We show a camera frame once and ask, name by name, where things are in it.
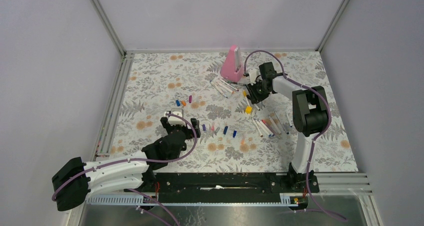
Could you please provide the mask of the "dark blue capped marker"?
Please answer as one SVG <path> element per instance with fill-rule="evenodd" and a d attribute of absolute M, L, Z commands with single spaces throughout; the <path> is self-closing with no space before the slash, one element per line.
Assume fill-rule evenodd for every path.
<path fill-rule="evenodd" d="M 275 111 L 275 116 L 277 118 L 277 120 L 279 121 L 279 124 L 281 125 L 283 131 L 286 134 L 290 133 L 290 127 L 286 118 L 286 112 L 277 112 Z"/>

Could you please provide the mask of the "pink translucent marker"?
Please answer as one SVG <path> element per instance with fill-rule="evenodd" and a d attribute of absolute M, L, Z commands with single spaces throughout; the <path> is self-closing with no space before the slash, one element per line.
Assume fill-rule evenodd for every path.
<path fill-rule="evenodd" d="M 266 121 L 266 120 L 261 120 L 263 125 L 267 127 L 267 129 L 273 134 L 273 135 L 278 135 L 278 133 L 272 128 L 272 126 Z"/>

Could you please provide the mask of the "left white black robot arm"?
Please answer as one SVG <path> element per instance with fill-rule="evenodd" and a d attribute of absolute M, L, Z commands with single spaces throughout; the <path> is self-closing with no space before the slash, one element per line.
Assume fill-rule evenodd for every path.
<path fill-rule="evenodd" d="M 199 120 L 186 120 L 183 110 L 166 111 L 160 122 L 166 136 L 129 155 L 103 161 L 70 159 L 51 179 L 51 199 L 58 211 L 73 209 L 101 193 L 153 189 L 154 171 L 188 157 L 194 149 L 188 150 L 186 141 L 197 144 L 201 137 Z"/>

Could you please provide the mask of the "magenta capped white marker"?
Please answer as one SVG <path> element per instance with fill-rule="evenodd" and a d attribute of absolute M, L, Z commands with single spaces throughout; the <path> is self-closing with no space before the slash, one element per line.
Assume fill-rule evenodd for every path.
<path fill-rule="evenodd" d="M 236 87 L 232 86 L 230 83 L 226 82 L 224 79 L 219 78 L 224 84 L 228 85 L 230 88 L 232 88 L 235 91 L 239 91 Z"/>

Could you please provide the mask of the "purple capped white marker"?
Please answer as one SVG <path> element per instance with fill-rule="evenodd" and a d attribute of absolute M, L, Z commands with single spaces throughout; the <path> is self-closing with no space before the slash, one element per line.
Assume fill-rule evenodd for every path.
<path fill-rule="evenodd" d="M 266 125 L 266 123 L 263 120 L 258 120 L 261 127 L 267 132 L 269 137 L 273 137 L 275 134 L 273 131 Z"/>

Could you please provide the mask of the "blue capped white marker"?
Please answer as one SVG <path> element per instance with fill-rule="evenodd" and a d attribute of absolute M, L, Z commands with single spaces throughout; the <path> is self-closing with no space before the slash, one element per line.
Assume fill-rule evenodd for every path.
<path fill-rule="evenodd" d="M 216 85 L 214 82 L 210 81 L 210 84 L 225 98 L 228 98 L 228 96 L 222 91 L 222 89 Z"/>

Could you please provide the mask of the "grey white marker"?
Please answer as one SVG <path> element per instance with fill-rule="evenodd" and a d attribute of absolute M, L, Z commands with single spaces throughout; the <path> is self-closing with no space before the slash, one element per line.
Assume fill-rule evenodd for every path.
<path fill-rule="evenodd" d="M 277 126 L 277 124 L 275 123 L 274 119 L 271 116 L 269 116 L 268 118 L 269 118 L 271 124 L 273 125 L 275 131 L 278 133 L 278 135 L 281 135 L 281 131 L 280 131 L 279 127 Z"/>

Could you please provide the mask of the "red brown capped marker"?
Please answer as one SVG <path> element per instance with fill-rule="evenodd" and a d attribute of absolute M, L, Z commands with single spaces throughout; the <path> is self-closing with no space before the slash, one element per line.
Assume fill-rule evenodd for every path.
<path fill-rule="evenodd" d="M 252 119 L 252 121 L 253 121 L 253 123 L 254 123 L 254 125 L 255 125 L 255 127 L 256 127 L 256 129 L 257 129 L 257 131 L 259 132 L 260 137 L 263 137 L 264 135 L 263 135 L 263 133 L 262 133 L 262 131 L 261 131 L 260 126 L 258 125 L 258 122 L 257 122 L 254 118 Z"/>

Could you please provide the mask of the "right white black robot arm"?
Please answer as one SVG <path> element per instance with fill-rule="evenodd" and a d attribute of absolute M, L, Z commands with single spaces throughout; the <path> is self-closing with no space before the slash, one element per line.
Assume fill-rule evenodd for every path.
<path fill-rule="evenodd" d="M 271 62 L 250 69 L 246 75 L 248 98 L 253 104 L 266 99 L 270 94 L 282 94 L 292 101 L 292 121 L 297 130 L 297 145 L 294 158 L 289 164 L 287 185 L 291 191 L 299 192 L 312 179 L 315 141 L 331 123 L 326 92 L 322 86 L 308 87 L 278 73 Z"/>

